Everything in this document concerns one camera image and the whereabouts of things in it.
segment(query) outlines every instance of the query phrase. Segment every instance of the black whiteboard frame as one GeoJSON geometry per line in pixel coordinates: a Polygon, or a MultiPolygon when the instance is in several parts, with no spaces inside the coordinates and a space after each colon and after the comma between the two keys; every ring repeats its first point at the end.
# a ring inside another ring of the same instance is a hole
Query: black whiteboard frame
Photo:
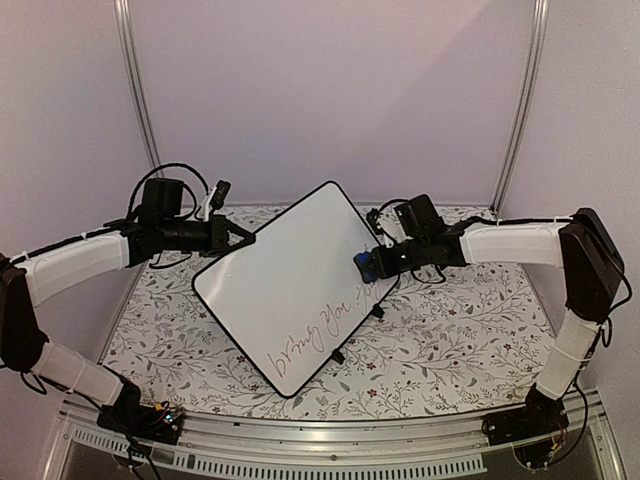
{"type": "MultiPolygon", "coordinates": [[[[282,217],[283,215],[285,215],[287,212],[291,211],[293,208],[295,208],[297,205],[299,205],[300,203],[304,202],[307,198],[309,198],[310,196],[312,196],[314,193],[316,193],[318,190],[326,187],[327,185],[335,185],[338,190],[340,191],[340,193],[344,196],[345,200],[347,200],[347,202],[349,203],[349,205],[351,206],[351,208],[353,208],[353,211],[356,213],[356,215],[358,216],[358,218],[360,219],[360,221],[362,221],[362,223],[364,224],[364,226],[367,228],[367,230],[371,233],[371,237],[374,239],[374,241],[376,242],[376,244],[378,246],[381,246],[382,243],[380,243],[380,240],[378,239],[378,237],[376,236],[376,234],[373,232],[373,230],[371,229],[371,227],[369,226],[369,224],[367,224],[367,222],[364,220],[364,218],[362,218],[362,216],[360,215],[360,212],[358,212],[358,209],[356,208],[356,206],[353,204],[353,202],[351,201],[351,199],[347,196],[347,194],[345,193],[345,191],[342,189],[342,187],[340,185],[338,185],[337,182],[335,182],[334,180],[328,180],[326,182],[324,182],[322,185],[316,187],[315,189],[313,189],[311,192],[309,192],[308,194],[306,194],[304,197],[302,197],[300,200],[296,201],[295,203],[292,203],[291,205],[289,205],[287,208],[285,208],[282,212],[278,213],[275,217],[273,217],[271,220],[269,220],[267,223],[265,223],[264,225],[260,226],[257,230],[255,230],[253,233],[257,234],[258,232],[260,232],[261,230],[267,228],[269,225],[271,225],[273,222],[275,222],[278,218],[282,217]]],[[[273,390],[280,395],[282,398],[293,398],[295,396],[297,396],[300,391],[318,374],[318,372],[320,372],[320,370],[322,370],[325,365],[329,362],[329,360],[331,360],[331,357],[333,355],[333,352],[329,353],[329,356],[327,357],[327,359],[322,362],[322,364],[318,367],[318,369],[313,372],[311,374],[311,376],[300,386],[300,388],[298,390],[296,390],[294,393],[292,393],[291,395],[283,395],[278,388],[269,380],[269,378],[264,374],[264,372],[262,370],[260,370],[260,368],[258,368],[258,366],[253,362],[253,360],[251,360],[251,357],[244,351],[244,349],[240,346],[240,344],[236,341],[235,338],[233,338],[233,336],[227,331],[227,329],[224,327],[224,325],[222,324],[222,322],[220,321],[220,319],[216,316],[215,313],[213,313],[213,310],[211,310],[211,308],[209,308],[209,305],[207,305],[207,303],[204,301],[204,299],[200,296],[200,294],[196,291],[195,288],[195,282],[196,279],[205,271],[207,271],[209,268],[211,268],[213,265],[215,265],[217,262],[219,262],[220,260],[222,260],[224,257],[226,257],[228,254],[225,255],[221,255],[220,257],[216,258],[213,262],[211,262],[209,265],[207,265],[206,267],[204,267],[202,270],[200,270],[198,273],[196,273],[193,278],[191,279],[191,289],[193,290],[193,293],[195,293],[196,297],[198,297],[198,300],[200,300],[200,302],[204,305],[204,307],[207,309],[207,311],[209,312],[209,314],[213,317],[213,319],[216,321],[216,323],[220,326],[220,328],[222,329],[222,331],[225,333],[225,335],[233,342],[233,344],[236,346],[236,348],[240,351],[240,353],[249,361],[249,363],[253,366],[253,368],[256,369],[256,371],[262,376],[262,378],[264,378],[264,380],[269,384],[269,386],[271,388],[273,388],[273,390]]],[[[354,328],[346,337],[345,340],[335,349],[335,350],[339,350],[342,347],[344,347],[345,343],[347,343],[347,341],[353,336],[354,333],[356,333],[356,331],[362,326],[362,324],[364,323],[364,321],[369,317],[369,315],[371,315],[371,312],[373,311],[373,309],[377,306],[380,305],[385,298],[387,298],[387,296],[398,286],[398,282],[400,281],[400,276],[398,275],[396,277],[396,281],[391,285],[391,287],[389,287],[389,290],[387,290],[387,292],[382,295],[382,297],[380,298],[380,300],[378,300],[378,302],[376,302],[375,304],[373,304],[371,306],[371,310],[364,315],[364,317],[362,318],[362,321],[360,321],[360,323],[358,323],[358,325],[356,325],[356,328],[354,328]]]]}

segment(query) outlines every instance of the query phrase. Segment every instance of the patterned table surface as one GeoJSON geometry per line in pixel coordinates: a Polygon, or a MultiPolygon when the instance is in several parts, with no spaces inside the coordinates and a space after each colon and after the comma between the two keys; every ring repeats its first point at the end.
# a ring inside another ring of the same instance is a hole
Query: patterned table surface
{"type": "MultiPolygon", "coordinates": [[[[222,213],[253,230],[283,207],[232,207],[222,213]]],[[[440,209],[447,223],[486,209],[440,209]]],[[[165,255],[162,263],[180,258],[165,255]]],[[[348,341],[343,365],[329,362],[283,399],[254,370],[191,290],[210,259],[142,274],[104,364],[147,401],[187,410],[257,418],[370,420],[461,413],[522,401],[553,344],[546,317],[519,265],[445,271],[426,285],[410,275],[348,341]]],[[[428,279],[429,270],[419,273],[428,279]]]]}

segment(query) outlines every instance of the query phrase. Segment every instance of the blue object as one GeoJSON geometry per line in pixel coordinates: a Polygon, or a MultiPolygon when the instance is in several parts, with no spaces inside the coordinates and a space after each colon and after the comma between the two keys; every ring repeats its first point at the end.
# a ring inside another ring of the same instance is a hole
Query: blue object
{"type": "Polygon", "coordinates": [[[378,280],[375,273],[366,269],[366,265],[369,263],[369,260],[371,260],[371,252],[362,252],[353,257],[353,261],[356,262],[364,283],[373,283],[378,280]]]}

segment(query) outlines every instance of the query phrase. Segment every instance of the black clip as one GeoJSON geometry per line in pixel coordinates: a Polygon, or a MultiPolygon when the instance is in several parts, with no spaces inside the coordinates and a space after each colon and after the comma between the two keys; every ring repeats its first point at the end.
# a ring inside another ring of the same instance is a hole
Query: black clip
{"type": "Polygon", "coordinates": [[[340,352],[340,350],[336,349],[331,354],[331,360],[336,362],[338,365],[342,365],[344,363],[344,355],[342,354],[342,352],[340,352]]]}
{"type": "Polygon", "coordinates": [[[369,315],[373,315],[376,318],[382,318],[384,317],[384,310],[379,303],[376,303],[371,309],[371,312],[369,313],[369,315]]]}

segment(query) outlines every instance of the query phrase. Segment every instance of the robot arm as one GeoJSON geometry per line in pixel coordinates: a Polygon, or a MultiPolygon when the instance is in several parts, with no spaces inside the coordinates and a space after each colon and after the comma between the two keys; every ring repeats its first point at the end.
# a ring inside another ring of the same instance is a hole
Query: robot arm
{"type": "MultiPolygon", "coordinates": [[[[624,263],[591,209],[571,217],[493,222],[479,217],[446,225],[426,195],[395,208],[408,239],[354,258],[365,282],[424,265],[457,267],[485,262],[551,265],[564,269],[567,311],[547,364],[525,400],[508,413],[489,414],[484,430],[492,445],[566,428],[562,397],[591,358],[607,321],[624,263]]],[[[383,233],[374,211],[367,219],[383,233]]]]}
{"type": "Polygon", "coordinates": [[[57,344],[40,331],[34,308],[53,295],[110,271],[133,267],[167,250],[200,252],[204,256],[228,253],[255,241],[255,235],[222,215],[212,214],[224,203],[230,188],[219,182],[205,199],[205,218],[178,216],[185,184],[150,179],[141,205],[123,220],[83,234],[46,251],[13,259],[0,255],[0,357],[11,370],[32,372],[62,390],[85,396],[101,407],[98,424],[117,431],[175,443],[179,423],[149,429],[158,419],[151,407],[140,405],[140,390],[111,370],[57,344]],[[242,238],[229,244],[230,233],[242,238]]]}

